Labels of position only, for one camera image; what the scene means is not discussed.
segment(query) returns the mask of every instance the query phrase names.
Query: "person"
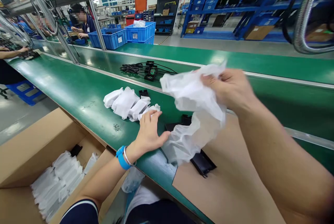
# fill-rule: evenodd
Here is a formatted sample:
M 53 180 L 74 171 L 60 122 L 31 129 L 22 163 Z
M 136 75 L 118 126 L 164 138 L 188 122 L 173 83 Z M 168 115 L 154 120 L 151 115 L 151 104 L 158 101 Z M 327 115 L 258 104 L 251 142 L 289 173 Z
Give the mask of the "person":
M 6 47 L 0 47 L 0 84 L 10 85 L 25 80 L 19 72 L 17 72 L 5 61 L 5 59 L 14 58 L 20 53 L 28 50 L 29 48 L 23 47 L 17 51 L 9 51 Z
M 216 93 L 220 104 L 225 104 L 238 116 L 252 163 L 285 223 L 332 223 L 334 177 L 287 134 L 278 119 L 255 96 L 243 71 L 226 69 L 218 79 L 209 75 L 202 76 L 201 80 Z M 121 161 L 125 162 L 127 157 L 133 164 L 168 139 L 170 132 L 157 134 L 161 114 L 157 111 L 144 114 L 134 142 L 91 178 L 79 193 L 77 202 L 64 214 L 61 224 L 98 223 L 102 202 L 126 171 Z M 192 223 L 173 202 L 159 199 L 153 202 L 144 199 L 147 192 L 141 195 L 141 204 L 137 202 L 130 209 L 134 199 L 130 203 L 125 224 Z
M 76 15 L 78 22 L 82 23 L 82 28 L 71 27 L 72 31 L 79 32 L 78 37 L 89 38 L 88 33 L 96 31 L 93 18 L 85 12 L 85 9 L 80 4 L 74 4 L 71 6 L 72 14 Z

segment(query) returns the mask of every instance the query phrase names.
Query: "blue stool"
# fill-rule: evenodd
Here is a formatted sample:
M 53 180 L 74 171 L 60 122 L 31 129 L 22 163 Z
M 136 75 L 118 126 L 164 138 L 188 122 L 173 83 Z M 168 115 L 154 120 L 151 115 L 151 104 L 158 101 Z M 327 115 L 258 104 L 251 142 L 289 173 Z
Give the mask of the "blue stool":
M 22 84 L 28 84 L 30 87 L 27 88 L 24 91 L 20 91 L 17 89 L 18 86 L 21 86 Z M 28 81 L 28 80 L 24 80 L 15 84 L 11 84 L 11 85 L 6 85 L 7 88 L 9 88 L 11 91 L 13 91 L 14 93 L 16 93 L 18 95 L 18 97 L 23 100 L 25 103 L 27 103 L 30 106 L 35 105 L 36 103 L 33 101 L 33 99 L 35 99 L 36 97 L 40 96 L 41 94 L 43 94 L 38 88 L 34 87 L 34 85 Z M 37 93 L 31 95 L 31 96 L 27 96 L 26 93 L 32 91 L 36 89 Z

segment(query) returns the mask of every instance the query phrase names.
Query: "red container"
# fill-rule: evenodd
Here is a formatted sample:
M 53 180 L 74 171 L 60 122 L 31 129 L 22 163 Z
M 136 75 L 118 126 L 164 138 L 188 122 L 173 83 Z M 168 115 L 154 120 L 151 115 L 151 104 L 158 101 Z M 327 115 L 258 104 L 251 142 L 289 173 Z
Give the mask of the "red container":
M 134 14 L 133 15 L 126 15 L 125 20 L 126 20 L 126 25 L 130 26 L 135 21 L 135 15 Z

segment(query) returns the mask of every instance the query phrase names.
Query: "blue wristband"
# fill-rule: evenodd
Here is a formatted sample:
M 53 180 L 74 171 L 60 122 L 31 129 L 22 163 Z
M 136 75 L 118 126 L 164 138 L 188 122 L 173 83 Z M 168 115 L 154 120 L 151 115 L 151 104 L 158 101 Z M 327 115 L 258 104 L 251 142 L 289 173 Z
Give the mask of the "blue wristband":
M 119 164 L 124 170 L 128 170 L 131 166 L 125 161 L 123 152 L 124 152 L 125 146 L 122 146 L 117 152 L 116 157 L 118 158 Z

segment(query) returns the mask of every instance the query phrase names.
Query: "silver bracelet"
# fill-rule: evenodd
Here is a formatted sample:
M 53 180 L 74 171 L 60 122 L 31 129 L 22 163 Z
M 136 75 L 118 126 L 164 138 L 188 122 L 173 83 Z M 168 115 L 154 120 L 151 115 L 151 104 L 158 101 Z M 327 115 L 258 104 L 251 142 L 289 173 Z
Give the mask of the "silver bracelet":
M 136 161 L 134 164 L 131 164 L 131 163 L 129 162 L 129 160 L 128 160 L 128 157 L 126 156 L 125 150 L 126 150 L 127 147 L 128 147 L 128 146 L 125 146 L 125 148 L 124 148 L 124 157 L 125 157 L 125 161 L 126 161 L 126 163 L 127 163 L 129 166 L 135 166 L 135 165 L 137 164 L 137 161 Z

